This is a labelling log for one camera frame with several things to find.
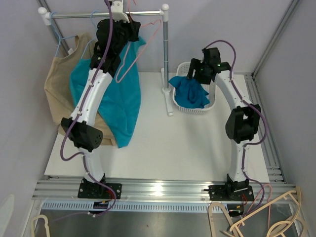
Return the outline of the dark blue t shirt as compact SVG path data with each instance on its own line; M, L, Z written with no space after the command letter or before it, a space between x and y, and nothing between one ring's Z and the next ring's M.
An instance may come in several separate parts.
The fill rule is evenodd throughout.
M187 109L203 109L210 103L209 93L195 79L174 76L169 83L176 89L175 101Z

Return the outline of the pink wire hanger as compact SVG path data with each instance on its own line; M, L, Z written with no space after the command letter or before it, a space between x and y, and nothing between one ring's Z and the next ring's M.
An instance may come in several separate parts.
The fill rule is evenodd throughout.
M149 40L146 42L145 45L142 45L138 48L138 51L136 53L136 57L135 57L135 60L130 64L129 68L124 72L124 74L119 78L119 74L122 70L122 68L125 66L125 63L126 63L126 57L127 57L127 54L130 50L130 47L131 47L131 43L129 43L129 45L127 46L127 50L125 52L125 55L124 55L124 58L123 58L123 63L122 63L122 66L119 67L118 69L118 73L115 77L115 81L116 83L120 83L124 77L128 74L128 72L130 71L130 69L134 66L134 64L136 64L136 62L138 61L138 59L140 58L140 56L143 54L143 52L145 51L145 49L148 47L149 43L155 38L156 34L158 33L159 29L161 28L162 26L162 20L161 19L157 19L155 20L154 22L149 22L145 25L141 25L141 28L144 28L146 26L149 26L149 25L155 25L157 22L159 22L159 25L157 27L157 29L154 31L154 33L152 34L152 36L149 38Z

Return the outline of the teal t shirt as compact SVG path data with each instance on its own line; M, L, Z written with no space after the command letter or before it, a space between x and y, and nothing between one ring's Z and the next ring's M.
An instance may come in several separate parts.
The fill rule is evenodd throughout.
M131 43L125 66L118 78L135 60L138 48L145 44L146 42L142 38ZM124 58L126 50L127 46L120 54L121 59ZM140 106L141 89L137 64L134 64L120 83L112 81L108 86L98 109L101 120L96 121L95 125L99 126L99 130L103 132L105 138L107 137L106 131L111 131L119 148L126 147L133 136Z

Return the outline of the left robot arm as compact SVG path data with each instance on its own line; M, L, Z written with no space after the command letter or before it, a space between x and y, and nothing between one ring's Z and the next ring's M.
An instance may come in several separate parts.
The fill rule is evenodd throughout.
M97 149L103 140L101 130L95 128L95 118L103 95L112 82L121 63L120 54L129 42L139 40L141 23L134 20L105 19L97 25L97 42L89 64L87 81L80 100L69 118L62 118L61 126L78 152L70 158L60 156L63 161L78 155L85 169L79 186L79 198L116 199L120 188L106 183Z

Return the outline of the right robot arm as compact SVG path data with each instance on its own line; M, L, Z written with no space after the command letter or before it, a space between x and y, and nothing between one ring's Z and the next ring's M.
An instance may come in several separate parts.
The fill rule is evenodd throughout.
M231 113L225 124L225 132L231 140L231 164L223 185L210 185L206 192L211 201L253 200L253 189L247 175L247 145L258 132L261 108L254 105L233 81L229 63L222 62L218 48L202 49L203 59L190 62L188 79L200 84L215 83L222 91Z

